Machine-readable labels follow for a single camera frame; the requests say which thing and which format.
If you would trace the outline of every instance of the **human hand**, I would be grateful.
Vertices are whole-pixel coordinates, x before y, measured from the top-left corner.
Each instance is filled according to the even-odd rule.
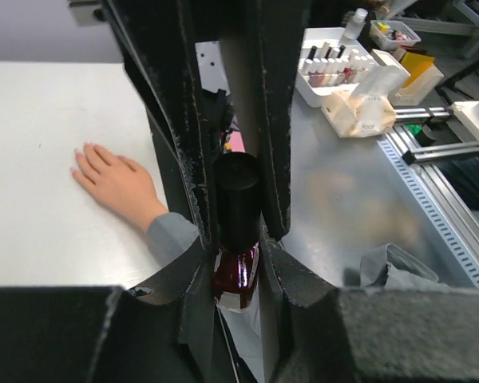
[[[151,176],[134,160],[115,156],[100,145],[85,144],[74,151],[80,170],[73,178],[100,204],[142,231],[168,212],[158,200]]]

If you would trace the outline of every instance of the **white table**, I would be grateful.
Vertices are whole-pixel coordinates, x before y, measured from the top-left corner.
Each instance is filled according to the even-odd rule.
[[[129,288],[164,266],[72,179],[85,141],[146,166],[164,201],[144,106],[122,65],[0,62],[0,286]]]

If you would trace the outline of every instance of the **fingers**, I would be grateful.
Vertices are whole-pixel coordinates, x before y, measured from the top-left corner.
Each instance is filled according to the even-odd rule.
[[[74,155],[76,157],[78,167],[80,168],[83,175],[92,182],[96,183],[97,178],[99,177],[99,173],[96,171],[96,169],[90,166],[87,158],[79,150],[74,149]]]
[[[109,166],[109,164],[107,164],[103,158],[96,153],[94,146],[91,144],[85,144],[83,151],[90,166],[92,166],[98,173],[101,174]]]
[[[142,167],[134,160],[132,160],[131,158],[128,158],[128,157],[124,157],[124,156],[118,156],[119,160],[121,160],[122,162],[124,162],[125,164],[127,164],[131,170],[133,171],[137,171],[137,170],[141,170]]]
[[[94,150],[99,155],[99,157],[101,157],[108,165],[119,164],[119,159],[102,146],[94,145]]]
[[[71,168],[71,174],[73,174],[73,178],[91,195],[94,196],[94,192],[96,191],[96,185],[89,180],[82,172]]]

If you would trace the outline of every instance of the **nail polish bottle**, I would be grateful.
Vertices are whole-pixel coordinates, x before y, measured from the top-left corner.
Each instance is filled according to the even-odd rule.
[[[355,75],[354,79],[353,79],[353,82],[354,83],[359,83],[360,82],[360,79],[362,78],[362,75],[363,75],[363,70],[364,70],[364,61],[361,59],[360,61],[357,61],[357,74]]]
[[[358,80],[358,82],[362,81],[364,78],[366,78],[366,76],[369,74],[369,72],[373,69],[374,67],[374,61],[369,61],[369,60],[366,60],[366,63],[364,64],[363,66],[363,69],[362,69],[362,76],[360,77],[360,79]]]
[[[321,86],[328,86],[328,83],[330,82],[331,76],[332,76],[332,70],[335,67],[335,59],[334,58],[329,58],[327,65],[325,66],[325,69],[323,71],[323,79],[321,80]]]
[[[325,41],[321,49],[318,51],[318,58],[325,58],[329,48],[330,48],[330,42]]]
[[[362,70],[362,58],[360,56],[353,57],[350,68],[351,68],[352,74],[348,77],[346,82],[347,84],[354,84],[356,77],[358,75],[358,72]]]
[[[321,66],[321,60],[318,58],[315,58],[312,60],[312,65],[309,68],[309,78],[307,79],[307,82],[309,85],[312,86],[313,83],[315,83],[315,78],[319,76],[319,66]]]
[[[332,47],[329,46],[328,47],[328,51],[327,51],[327,54],[325,54],[325,58],[328,60],[329,58],[331,58],[331,53],[332,53]]]
[[[332,48],[332,51],[330,53],[330,57],[331,58],[338,58],[339,54],[341,53],[341,49],[335,47],[335,48]]]
[[[357,75],[357,62],[356,61],[350,61],[349,68],[346,68],[345,74],[346,78],[344,79],[345,84],[352,84],[355,76]]]
[[[370,64],[369,64],[369,61],[367,60],[367,57],[362,56],[362,71],[359,74],[359,79],[357,80],[357,82],[362,81],[366,77],[367,72],[369,72],[369,66]]]
[[[306,59],[306,60],[303,62],[302,68],[300,69],[300,73],[301,73],[305,78],[308,78],[308,76],[309,76],[309,69],[311,68],[312,63],[313,63],[313,61],[312,61],[312,60],[309,60],[309,59]]]
[[[324,69],[325,69],[325,64],[328,62],[326,58],[322,58],[319,60],[319,64],[316,64],[317,69],[315,70],[315,73],[309,77],[309,85],[313,88],[317,88],[321,85],[321,81],[323,81],[324,77]]]
[[[344,54],[344,50],[346,50],[346,47],[344,45],[341,45],[339,46],[338,48],[339,52],[338,52],[338,58],[342,58],[342,55]]]
[[[308,56],[307,56],[307,58],[308,58],[309,60],[313,60],[313,59],[314,59],[314,56],[316,55],[316,50],[318,50],[318,47],[315,46],[315,45],[313,45],[312,48],[311,48],[311,50],[309,51]]]
[[[335,63],[331,68],[330,80],[328,81],[327,86],[335,86],[335,82],[337,81],[337,77],[338,77],[337,69],[339,68],[340,65],[341,65],[341,59],[336,58]]]
[[[338,70],[338,79],[336,85],[342,85],[346,82],[347,76],[350,74],[350,61],[347,58],[342,59],[341,67]]]
[[[261,171],[247,153],[229,152],[213,164],[220,251],[212,275],[217,306],[245,311],[257,283],[262,206]]]

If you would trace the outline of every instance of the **gray cloth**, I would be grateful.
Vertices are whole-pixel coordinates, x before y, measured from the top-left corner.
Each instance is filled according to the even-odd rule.
[[[178,213],[160,215],[147,230],[149,250],[161,267],[182,255],[195,241],[197,227]]]
[[[362,256],[360,284],[386,289],[449,289],[446,284],[438,283],[438,276],[424,263],[392,243]]]

